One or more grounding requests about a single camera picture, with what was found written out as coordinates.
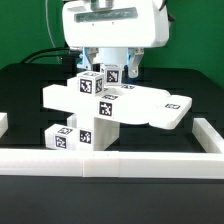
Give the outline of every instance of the white block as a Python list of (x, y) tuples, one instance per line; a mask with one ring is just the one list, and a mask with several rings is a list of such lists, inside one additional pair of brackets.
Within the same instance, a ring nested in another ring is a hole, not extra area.
[(78, 78), (73, 77), (67, 80), (67, 87), (73, 91), (74, 94), (78, 93)]
[(77, 112), (76, 97), (71, 97), (73, 92), (66, 86), (51, 85), (43, 89), (43, 106), (45, 108), (66, 111), (70, 113)]
[(206, 152), (224, 153), (224, 139), (206, 119), (195, 118), (192, 133)]
[(77, 128), (77, 115), (73, 114), (67, 118), (67, 126), (71, 128)]
[(80, 96), (98, 96), (104, 93), (104, 75), (86, 71), (77, 74), (78, 93)]
[(105, 85), (120, 86), (122, 81), (122, 69), (117, 65), (101, 64), (100, 72), (104, 74)]
[(120, 178), (224, 178), (224, 156), (120, 152)]
[(102, 151), (119, 138), (120, 124), (78, 115), (77, 130), (77, 149), (79, 151)]
[(172, 95), (161, 99), (149, 116), (149, 124), (163, 129), (174, 129), (191, 108), (190, 97)]
[(73, 151), (1, 149), (0, 175), (83, 176), (83, 155)]
[(119, 152), (94, 152), (83, 161), (83, 177), (118, 177)]
[(77, 150), (77, 130), (54, 124), (45, 131), (46, 147), (58, 150)]
[(8, 130), (8, 118), (6, 113), (0, 113), (0, 138)]

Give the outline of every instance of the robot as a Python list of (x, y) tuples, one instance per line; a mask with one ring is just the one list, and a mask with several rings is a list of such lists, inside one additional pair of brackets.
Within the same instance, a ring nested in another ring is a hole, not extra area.
[[(191, 107), (189, 97), (121, 80), (125, 65), (130, 78), (138, 76), (144, 48), (166, 44), (173, 20), (166, 2), (65, 3), (65, 40), (71, 49), (82, 48), (78, 67), (86, 71), (67, 86), (46, 87), (43, 96), (45, 107), (73, 115), (68, 126), (55, 124), (45, 131), (46, 146), (58, 150), (2, 149), (1, 175), (224, 179), (224, 140), (204, 119), (195, 119), (193, 134), (203, 146), (212, 145), (213, 151), (206, 150), (210, 154), (103, 151), (119, 137), (120, 122), (170, 130)], [(95, 64), (100, 72), (93, 71)], [(6, 130), (7, 115), (2, 114), (0, 135)]]
[[(75, 125), (45, 131), (48, 148), (103, 151), (119, 138), (121, 122), (174, 129), (190, 109), (189, 97), (122, 83), (125, 65), (130, 78), (138, 76), (145, 47), (166, 44), (170, 21), (164, 1), (70, 1), (63, 25), (69, 47), (83, 48), (78, 68), (87, 71), (67, 87), (43, 90), (44, 107), (75, 114), (70, 118)], [(94, 64), (100, 72), (93, 71)]]

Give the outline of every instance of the stacked blocks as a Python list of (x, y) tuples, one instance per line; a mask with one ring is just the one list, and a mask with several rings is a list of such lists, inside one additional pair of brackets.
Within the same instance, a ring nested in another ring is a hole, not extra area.
[(104, 74), (105, 85), (121, 85), (122, 70), (117, 65), (100, 65), (100, 72)]
[(96, 117), (99, 104), (110, 103), (107, 102), (110, 95), (107, 95), (104, 89), (104, 79), (104, 74), (86, 71), (68, 80), (66, 88), (71, 93), (69, 97), (74, 98), (73, 101), (76, 102), (75, 106), (72, 106), (74, 114), (67, 119), (68, 127), (53, 125), (45, 131), (47, 148), (102, 151), (119, 138), (120, 123)]

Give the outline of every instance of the white rectangular block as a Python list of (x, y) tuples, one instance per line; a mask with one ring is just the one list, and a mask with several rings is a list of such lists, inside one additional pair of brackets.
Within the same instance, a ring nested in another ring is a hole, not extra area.
[(54, 124), (45, 130), (46, 147), (58, 150), (77, 150), (77, 130)]
[(83, 161), (83, 177), (118, 177), (119, 152), (88, 153)]
[(77, 115), (78, 150), (103, 151), (119, 138), (120, 123)]
[(224, 153), (224, 139), (204, 118), (195, 118), (192, 133), (208, 153)]
[(71, 128), (77, 128), (77, 115), (73, 114), (67, 118), (67, 126)]
[(83, 155), (74, 151), (1, 149), (0, 175), (83, 176)]
[(167, 130), (174, 129), (191, 108), (191, 104), (192, 99), (186, 96), (172, 95), (161, 99), (150, 114), (149, 124)]
[(0, 113), (0, 138), (8, 130), (8, 118), (6, 113)]
[(45, 108), (76, 113), (78, 99), (66, 86), (52, 85), (43, 89), (43, 106)]
[(120, 178), (224, 178), (224, 156), (120, 152)]

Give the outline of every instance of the green background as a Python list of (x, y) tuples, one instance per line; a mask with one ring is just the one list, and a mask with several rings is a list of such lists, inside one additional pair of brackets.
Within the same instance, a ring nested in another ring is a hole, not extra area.
[[(64, 46), (62, 6), (61, 0), (49, 0), (50, 26), (57, 46)], [(146, 49), (141, 65), (196, 69), (224, 87), (224, 1), (169, 0), (168, 11), (177, 19), (171, 27), (170, 40), (163, 48)], [(51, 48), (45, 1), (2, 1), (0, 34), (0, 68), (17, 63), (32, 52)]]

